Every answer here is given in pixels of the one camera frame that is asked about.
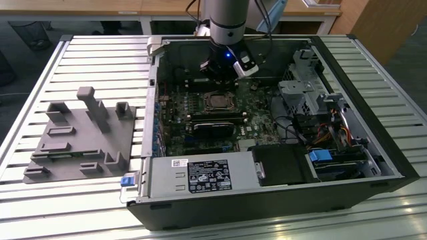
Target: blue tab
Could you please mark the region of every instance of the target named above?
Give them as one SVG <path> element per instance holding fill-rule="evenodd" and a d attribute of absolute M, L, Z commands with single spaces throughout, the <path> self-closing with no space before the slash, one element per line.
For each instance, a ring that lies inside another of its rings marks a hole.
<path fill-rule="evenodd" d="M 124 176 L 120 180 L 121 187 L 132 187 L 134 186 L 134 177 L 133 176 Z"/>
<path fill-rule="evenodd" d="M 312 162 L 332 160 L 329 150 L 313 150 L 311 153 L 308 153 L 308 156 Z"/>

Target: warning label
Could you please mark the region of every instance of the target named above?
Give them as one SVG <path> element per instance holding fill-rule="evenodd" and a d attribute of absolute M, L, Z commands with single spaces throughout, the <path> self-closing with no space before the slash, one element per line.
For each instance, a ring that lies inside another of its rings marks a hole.
<path fill-rule="evenodd" d="M 187 169 L 192 194 L 232 189 L 227 160 L 188 162 Z"/>

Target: cable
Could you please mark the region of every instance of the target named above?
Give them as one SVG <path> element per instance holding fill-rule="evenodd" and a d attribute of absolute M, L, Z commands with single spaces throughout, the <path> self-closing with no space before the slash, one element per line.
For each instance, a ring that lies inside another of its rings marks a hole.
<path fill-rule="evenodd" d="M 188 12 L 188 9 L 191 8 L 191 6 L 193 5 L 193 3 L 195 3 L 196 1 L 197 1 L 197 0 L 192 0 L 192 1 L 189 2 L 188 6 L 187 6 L 187 8 L 185 8 L 185 13 L 187 13 L 187 15 L 191 17 L 191 19 L 197 23 L 197 25 L 200 25 L 199 19 L 196 19 L 196 18 L 193 17 L 193 15 L 191 15 L 191 13 Z"/>
<path fill-rule="evenodd" d="M 197 3 L 197 28 L 200 27 L 200 0 L 199 0 L 199 3 Z"/>
<path fill-rule="evenodd" d="M 255 4 L 256 4 L 256 8 L 259 10 L 259 13 L 261 14 L 261 18 L 267 24 L 267 33 L 263 37 L 268 36 L 269 37 L 269 47 L 268 47 L 268 50 L 267 50 L 267 53 L 263 55 L 264 57 L 264 60 L 267 58 L 267 56 L 269 55 L 269 53 L 272 52 L 272 48 L 273 48 L 273 38 L 272 38 L 272 25 L 271 25 L 271 21 L 269 21 L 269 17 L 268 17 L 268 12 L 267 12 L 267 9 L 265 9 L 265 6 L 264 6 L 264 3 L 263 1 L 260 1 L 259 3 L 259 0 L 255 0 Z"/>
<path fill-rule="evenodd" d="M 268 12 L 267 12 L 267 9 L 265 9 L 265 5 L 263 3 L 263 0 L 260 0 L 260 5 L 261 5 L 261 8 L 265 12 L 265 17 L 267 17 L 267 21 L 268 21 L 268 36 L 269 36 L 269 47 L 268 47 L 268 51 L 265 53 L 265 58 L 267 56 L 269 55 L 269 53 L 272 52 L 272 48 L 273 48 L 273 37 L 272 37 L 272 31 L 273 31 L 273 27 L 272 27 L 272 22 L 271 22 L 271 19 L 269 19 L 269 16 L 268 16 Z"/>
<path fill-rule="evenodd" d="M 10 95 L 29 95 L 29 92 L 17 92 L 17 93 L 5 93 L 5 94 L 0 94 L 0 97 L 2 96 L 10 96 Z"/>

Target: white table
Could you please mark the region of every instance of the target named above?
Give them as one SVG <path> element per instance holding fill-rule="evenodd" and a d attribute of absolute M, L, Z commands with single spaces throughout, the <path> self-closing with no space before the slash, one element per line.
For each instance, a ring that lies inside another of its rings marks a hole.
<path fill-rule="evenodd" d="M 128 101 L 137 107 L 129 172 L 140 169 L 148 36 L 74 36 L 58 42 L 0 146 L 0 240 L 421 238 L 427 232 L 427 116 L 357 40 L 344 35 L 321 39 L 421 176 L 416 182 L 351 209 L 157 232 L 144 228 L 120 202 L 120 177 L 24 184 L 22 172 L 48 122 L 48 103 L 65 101 L 69 108 L 84 107 L 76 99 L 80 86 L 93 86 L 105 106 Z M 332 76 L 324 75 L 339 92 Z"/>

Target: white sticker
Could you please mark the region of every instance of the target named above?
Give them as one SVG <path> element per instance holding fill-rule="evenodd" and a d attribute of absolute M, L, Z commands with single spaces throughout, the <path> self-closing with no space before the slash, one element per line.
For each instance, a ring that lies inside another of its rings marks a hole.
<path fill-rule="evenodd" d="M 137 11 L 118 11 L 118 14 L 138 14 Z"/>
<path fill-rule="evenodd" d="M 172 159 L 172 168 L 187 167 L 188 159 Z"/>

